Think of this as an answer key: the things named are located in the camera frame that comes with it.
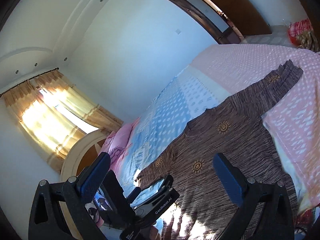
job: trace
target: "ceiling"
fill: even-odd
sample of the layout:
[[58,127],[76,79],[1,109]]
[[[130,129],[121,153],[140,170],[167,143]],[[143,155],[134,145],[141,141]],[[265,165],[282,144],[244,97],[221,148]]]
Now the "ceiling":
[[66,65],[107,1],[21,0],[0,31],[0,93]]

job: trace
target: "tiled floor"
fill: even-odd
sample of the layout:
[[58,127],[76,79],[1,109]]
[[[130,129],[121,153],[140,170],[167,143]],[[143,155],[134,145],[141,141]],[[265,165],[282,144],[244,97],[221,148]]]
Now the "tiled floor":
[[272,44],[295,48],[288,37],[288,27],[271,26],[270,28],[272,30],[272,34],[246,36],[241,44]]

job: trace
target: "pillow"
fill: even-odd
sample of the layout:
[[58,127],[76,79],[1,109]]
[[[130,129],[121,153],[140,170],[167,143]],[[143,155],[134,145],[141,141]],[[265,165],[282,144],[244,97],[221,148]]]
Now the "pillow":
[[124,153],[124,150],[127,147],[129,141],[131,131],[132,123],[127,123],[116,133],[108,151],[111,158],[111,163],[116,161],[119,156]]
[[115,135],[116,135],[116,132],[115,132],[115,131],[112,131],[112,132],[109,134],[109,136],[108,136],[108,137],[106,138],[106,140],[104,141],[104,144],[102,145],[101,150],[100,150],[100,152],[98,153],[98,156],[99,156],[99,154],[102,153],[102,152],[106,152],[106,153],[107,153],[107,152],[109,151],[110,145],[111,145],[111,143],[112,143]]

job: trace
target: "metal bolt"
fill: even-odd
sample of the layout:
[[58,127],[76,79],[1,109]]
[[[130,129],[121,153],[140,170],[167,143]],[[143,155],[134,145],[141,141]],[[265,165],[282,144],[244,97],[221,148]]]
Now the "metal bolt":
[[283,183],[281,180],[279,180],[279,181],[277,182],[277,184],[278,184],[279,187],[283,187],[283,186],[284,186],[284,183]]
[[70,183],[73,183],[73,182],[75,182],[77,180],[77,177],[76,176],[71,176],[69,179],[68,179],[68,181],[70,182]]
[[42,186],[44,186],[45,184],[47,184],[47,181],[45,180],[45,179],[43,179],[43,180],[41,180],[40,182],[39,182],[39,185],[42,187]]
[[256,182],[256,180],[253,177],[249,177],[247,178],[247,182],[249,182],[250,184],[253,184]]

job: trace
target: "sun embroidery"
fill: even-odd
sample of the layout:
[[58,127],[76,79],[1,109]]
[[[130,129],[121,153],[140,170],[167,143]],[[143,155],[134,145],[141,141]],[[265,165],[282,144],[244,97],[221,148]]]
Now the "sun embroidery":
[[269,78],[268,83],[269,83],[269,84],[274,83],[274,82],[276,82],[278,79],[280,79],[280,76],[279,76],[279,75],[273,76],[273,77]]
[[203,166],[203,163],[203,159],[196,160],[192,165],[192,172],[195,174],[199,173]]
[[230,127],[230,123],[228,121],[223,121],[218,125],[218,132],[225,133]]
[[162,161],[163,161],[162,157],[159,157],[155,162],[155,166],[159,167],[161,165]]

